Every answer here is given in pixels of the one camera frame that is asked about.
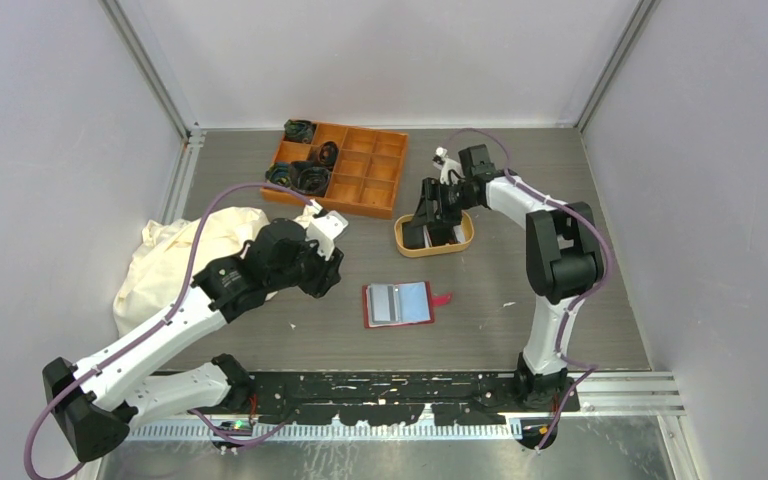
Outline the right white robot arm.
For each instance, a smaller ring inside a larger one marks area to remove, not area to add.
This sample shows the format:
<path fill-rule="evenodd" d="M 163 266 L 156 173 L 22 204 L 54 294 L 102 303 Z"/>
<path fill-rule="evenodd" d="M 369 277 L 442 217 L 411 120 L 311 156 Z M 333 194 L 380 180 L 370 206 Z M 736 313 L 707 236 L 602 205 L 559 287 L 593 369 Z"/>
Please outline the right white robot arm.
<path fill-rule="evenodd" d="M 465 212 L 478 206 L 524 230 L 525 269 L 536 303 L 512 393 L 525 409 L 540 410 L 567 388 L 567 331 L 607 273 L 606 242 L 592 209 L 585 202 L 555 200 L 510 169 L 496 167 L 484 144 L 460 150 L 457 158 L 439 147 L 432 161 L 440 174 L 423 179 L 416 210 L 396 235 L 398 245 L 407 256 L 453 246 Z"/>

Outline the tan oval tray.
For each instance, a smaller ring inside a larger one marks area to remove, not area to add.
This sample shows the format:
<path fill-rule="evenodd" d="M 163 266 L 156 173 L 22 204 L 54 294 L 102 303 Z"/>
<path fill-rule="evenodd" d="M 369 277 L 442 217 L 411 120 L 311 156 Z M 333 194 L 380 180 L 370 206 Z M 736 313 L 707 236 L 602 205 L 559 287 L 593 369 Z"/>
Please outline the tan oval tray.
<path fill-rule="evenodd" d="M 401 255 L 407 258 L 423 258 L 438 255 L 447 255 L 463 252 L 474 238 L 474 225 L 468 213 L 462 214 L 461 224 L 454 228 L 456 243 L 440 246 L 425 246 L 419 249 L 410 249 L 403 242 L 403 227 L 413 218 L 412 214 L 399 217 L 393 226 L 396 240 L 396 248 Z"/>

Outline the red card holder wallet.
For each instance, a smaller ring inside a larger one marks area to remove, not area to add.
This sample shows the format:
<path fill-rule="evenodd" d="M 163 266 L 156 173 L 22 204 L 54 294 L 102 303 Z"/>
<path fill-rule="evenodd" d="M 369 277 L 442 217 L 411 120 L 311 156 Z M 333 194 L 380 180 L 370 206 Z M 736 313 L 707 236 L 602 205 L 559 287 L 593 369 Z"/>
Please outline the red card holder wallet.
<path fill-rule="evenodd" d="M 367 319 L 367 287 L 362 287 L 364 326 L 367 329 L 391 328 L 433 324 L 435 309 L 448 305 L 453 299 L 451 292 L 435 295 L 427 281 L 391 284 L 397 287 L 399 320 L 395 324 L 371 326 Z"/>

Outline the white credit card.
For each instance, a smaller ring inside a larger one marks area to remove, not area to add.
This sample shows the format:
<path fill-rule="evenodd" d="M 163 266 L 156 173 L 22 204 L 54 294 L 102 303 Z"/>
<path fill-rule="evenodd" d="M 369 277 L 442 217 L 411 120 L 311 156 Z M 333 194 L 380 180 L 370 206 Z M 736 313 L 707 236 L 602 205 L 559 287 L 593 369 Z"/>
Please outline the white credit card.
<path fill-rule="evenodd" d="M 367 319 L 371 326 L 395 324 L 399 315 L 395 285 L 371 284 L 367 287 Z"/>

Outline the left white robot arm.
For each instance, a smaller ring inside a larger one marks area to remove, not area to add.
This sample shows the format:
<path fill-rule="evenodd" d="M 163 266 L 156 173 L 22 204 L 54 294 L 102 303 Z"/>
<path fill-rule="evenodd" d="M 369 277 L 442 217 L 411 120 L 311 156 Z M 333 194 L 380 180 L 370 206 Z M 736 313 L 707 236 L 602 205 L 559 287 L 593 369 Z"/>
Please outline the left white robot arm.
<path fill-rule="evenodd" d="M 335 211 L 302 226 L 276 219 L 242 250 L 216 258 L 184 284 L 182 300 L 76 363 L 58 357 L 42 371 L 52 414 L 81 463 L 116 449 L 146 424 L 203 407 L 229 413 L 251 406 L 255 384 L 230 354 L 170 376 L 156 371 L 195 341 L 267 297 L 297 287 L 320 298 L 340 280 L 336 239 L 348 222 Z"/>

